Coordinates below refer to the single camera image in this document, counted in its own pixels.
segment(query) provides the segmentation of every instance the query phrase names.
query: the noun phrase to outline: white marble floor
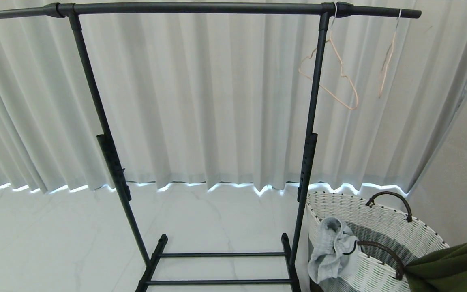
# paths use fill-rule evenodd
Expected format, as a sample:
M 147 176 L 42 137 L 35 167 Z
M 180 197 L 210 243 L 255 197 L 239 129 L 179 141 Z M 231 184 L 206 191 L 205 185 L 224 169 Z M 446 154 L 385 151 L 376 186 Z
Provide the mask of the white marble floor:
M 251 185 L 131 185 L 132 209 L 151 253 L 161 234 L 168 253 L 282 251 L 293 239 L 296 187 L 257 194 Z M 307 291 L 306 231 L 297 270 Z M 116 192 L 31 194 L 0 190 L 0 292 L 131 292 L 143 261 Z M 284 259 L 162 259 L 153 279 L 283 279 Z M 152 286 L 149 291 L 291 291 L 288 285 Z

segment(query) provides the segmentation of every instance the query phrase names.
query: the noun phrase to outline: gray cloth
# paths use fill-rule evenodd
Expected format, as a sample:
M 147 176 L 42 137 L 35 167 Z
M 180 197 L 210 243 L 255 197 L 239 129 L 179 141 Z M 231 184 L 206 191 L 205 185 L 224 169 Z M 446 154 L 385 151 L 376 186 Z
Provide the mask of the gray cloth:
M 350 253 L 358 238 L 343 220 L 338 218 L 324 218 L 320 222 L 317 244 L 313 246 L 313 253 L 307 266 L 309 277 L 319 284 L 329 278 L 356 273 L 358 270 L 358 253 L 356 246 L 354 253 Z

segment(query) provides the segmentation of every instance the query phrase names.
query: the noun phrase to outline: black clothing rack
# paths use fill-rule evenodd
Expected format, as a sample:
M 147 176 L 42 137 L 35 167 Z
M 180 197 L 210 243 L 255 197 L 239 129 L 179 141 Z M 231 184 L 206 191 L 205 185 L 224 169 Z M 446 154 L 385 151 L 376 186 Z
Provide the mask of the black clothing rack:
M 309 114 L 306 128 L 306 140 L 304 144 L 304 155 L 302 157 L 302 172 L 300 175 L 300 186 L 298 188 L 298 212 L 293 235 L 293 245 L 290 247 L 289 238 L 286 233 L 282 234 L 282 252 L 276 253 L 163 253 L 167 244 L 167 235 L 161 235 L 158 245 L 149 257 L 141 238 L 135 217 L 129 205 L 131 194 L 126 183 L 124 168 L 120 164 L 115 142 L 111 135 L 111 129 L 100 99 L 93 70 L 89 60 L 88 51 L 80 25 L 79 15 L 98 13 L 251 13 L 251 14 L 295 14 L 295 15 L 319 15 L 319 34 L 317 53 L 315 57 L 315 70 L 313 74 L 313 86 L 309 102 Z M 308 191 L 313 157 L 317 144 L 317 134 L 313 133 L 313 122 L 317 107 L 317 96 L 319 90 L 320 72 L 326 45 L 328 23 L 331 16 L 346 17 L 350 15 L 368 15 L 382 17 L 419 18 L 421 11 L 412 9 L 384 8 L 354 6 L 346 2 L 322 3 L 322 4 L 277 4 L 277 3 L 240 3 L 240 2 L 120 2 L 120 3 L 98 3 L 98 4 L 60 4 L 51 3 L 44 7 L 11 9 L 0 11 L 0 19 L 50 16 L 57 18 L 67 17 L 70 20 L 75 42 L 77 44 L 80 60 L 84 68 L 89 90 L 98 114 L 103 134 L 97 135 L 102 149 L 104 159 L 113 178 L 122 207 L 126 213 L 127 220 L 131 226 L 133 235 L 137 242 L 141 257 L 145 263 L 145 272 L 141 277 L 136 292 L 145 292 L 150 285 L 251 285 L 251 284 L 290 284 L 293 292 L 300 292 L 295 259 L 298 249 L 298 239 L 302 227 L 302 218 L 306 206 L 306 195 Z M 183 257 L 285 257 L 289 279 L 231 279 L 231 280 L 184 280 L 184 281 L 153 281 L 152 276 L 161 258 L 183 258 Z

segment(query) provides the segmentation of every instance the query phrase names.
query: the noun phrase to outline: olive green fabric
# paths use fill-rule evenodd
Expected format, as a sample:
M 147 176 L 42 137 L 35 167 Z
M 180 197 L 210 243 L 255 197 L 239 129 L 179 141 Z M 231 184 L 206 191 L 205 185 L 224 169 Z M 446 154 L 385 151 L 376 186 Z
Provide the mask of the olive green fabric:
M 405 275 L 412 292 L 467 292 L 467 243 L 410 262 Z

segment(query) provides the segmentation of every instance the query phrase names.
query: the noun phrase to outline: curtain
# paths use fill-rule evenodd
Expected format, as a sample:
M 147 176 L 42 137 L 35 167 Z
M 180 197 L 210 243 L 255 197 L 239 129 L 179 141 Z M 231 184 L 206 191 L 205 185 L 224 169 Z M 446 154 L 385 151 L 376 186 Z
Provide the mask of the curtain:
M 324 90 L 311 182 L 408 191 L 467 79 L 467 2 L 357 0 L 422 10 L 401 19 L 337 19 L 333 39 L 360 96 L 349 111 Z M 46 1 L 0 1 L 0 9 Z M 315 15 L 81 15 L 126 178 L 282 189 L 298 181 L 316 45 Z M 312 74 L 313 61 L 302 70 Z M 354 95 L 330 46 L 321 84 Z M 102 133 L 67 19 L 0 20 L 0 184 L 43 192 L 111 184 Z

